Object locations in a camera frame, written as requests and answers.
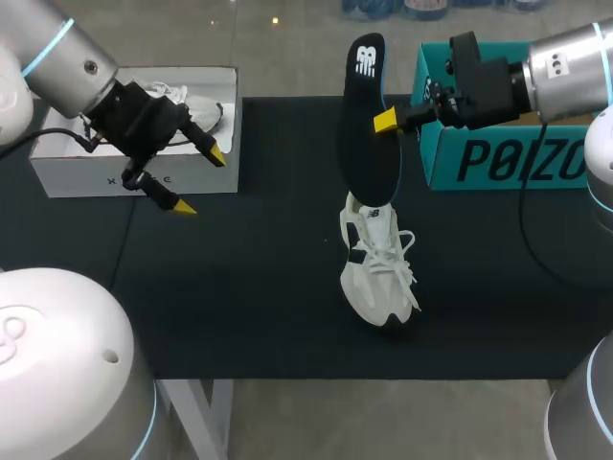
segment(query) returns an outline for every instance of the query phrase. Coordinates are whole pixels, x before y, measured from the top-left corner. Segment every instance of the black insole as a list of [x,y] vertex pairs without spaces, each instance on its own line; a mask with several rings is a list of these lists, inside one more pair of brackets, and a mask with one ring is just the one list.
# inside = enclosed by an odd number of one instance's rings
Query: black insole
[[395,132],[375,134],[373,118],[385,111],[381,97],[385,39],[360,36],[347,56],[345,94],[336,134],[336,152],[345,183],[362,204],[389,203],[400,177],[401,151]]

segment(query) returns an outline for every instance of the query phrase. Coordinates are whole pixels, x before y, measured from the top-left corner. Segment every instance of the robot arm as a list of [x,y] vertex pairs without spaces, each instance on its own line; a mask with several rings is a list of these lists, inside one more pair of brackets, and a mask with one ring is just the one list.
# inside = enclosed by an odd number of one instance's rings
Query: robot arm
[[436,120],[478,129],[532,111],[548,124],[605,110],[588,130],[584,156],[596,216],[613,231],[613,18],[537,40],[523,62],[481,61],[473,33],[454,36],[449,45],[444,70],[456,87],[431,82],[430,101],[392,107],[375,117],[375,131],[408,132]]
[[34,104],[21,76],[17,58],[0,46],[0,145],[12,142],[26,130]]
[[162,209],[194,214],[145,167],[177,130],[215,166],[224,166],[215,138],[192,122],[186,105],[154,99],[135,82],[122,85],[117,71],[112,57],[48,0],[0,0],[0,145],[29,124],[29,87],[64,117],[86,116],[130,159],[125,188],[142,190]]

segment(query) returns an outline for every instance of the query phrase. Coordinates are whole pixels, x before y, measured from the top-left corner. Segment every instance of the shoelace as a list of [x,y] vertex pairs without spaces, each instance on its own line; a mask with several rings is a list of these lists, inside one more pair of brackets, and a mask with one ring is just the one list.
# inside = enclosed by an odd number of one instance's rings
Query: shoelace
[[[406,245],[402,246],[400,237],[404,235],[410,236],[411,240]],[[365,242],[360,241],[355,248],[363,249],[369,256],[371,256],[368,267],[371,273],[394,271],[400,282],[402,293],[409,299],[409,302],[413,308],[421,311],[418,301],[411,291],[411,285],[416,283],[418,280],[416,280],[413,276],[411,265],[404,260],[404,254],[414,243],[415,234],[409,230],[402,230],[396,234],[396,247],[373,249]]]
[[167,96],[175,104],[183,104],[188,97],[188,87],[185,85],[172,87],[162,81],[154,81],[151,91]]

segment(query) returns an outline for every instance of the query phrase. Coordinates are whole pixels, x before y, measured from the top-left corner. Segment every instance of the black table mat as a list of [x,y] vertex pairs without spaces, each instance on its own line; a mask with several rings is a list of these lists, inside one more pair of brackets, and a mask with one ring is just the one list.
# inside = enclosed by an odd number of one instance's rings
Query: black table mat
[[[36,102],[28,132],[46,112]],[[0,162],[0,267],[64,268],[111,288],[134,198],[49,199],[31,150],[29,144]]]
[[[613,296],[561,286],[530,259],[518,192],[431,192],[410,138],[394,205],[417,235],[408,259],[423,312],[393,336],[365,324],[338,282],[339,108],[246,99],[240,193],[188,196],[196,218],[141,198],[47,199],[23,149],[0,163],[0,266],[112,287],[165,379],[561,378],[613,328]],[[585,191],[529,191],[526,224],[557,272],[613,287],[613,238]]]

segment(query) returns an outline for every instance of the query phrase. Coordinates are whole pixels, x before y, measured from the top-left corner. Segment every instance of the teal shoe box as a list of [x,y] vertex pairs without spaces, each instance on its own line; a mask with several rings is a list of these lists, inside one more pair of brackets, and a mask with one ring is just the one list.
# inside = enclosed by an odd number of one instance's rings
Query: teal shoe box
[[[524,60],[527,42],[480,43],[481,59],[506,56],[509,62]],[[455,86],[444,71],[451,58],[448,43],[422,43],[411,104],[429,99],[428,84],[439,81]],[[534,161],[531,189],[586,187],[583,143],[593,116],[569,119],[547,127],[545,141]],[[511,190],[521,187],[528,151],[540,131],[536,114],[517,122],[485,127],[445,127],[440,122],[421,127],[420,154],[426,180],[432,190]]]

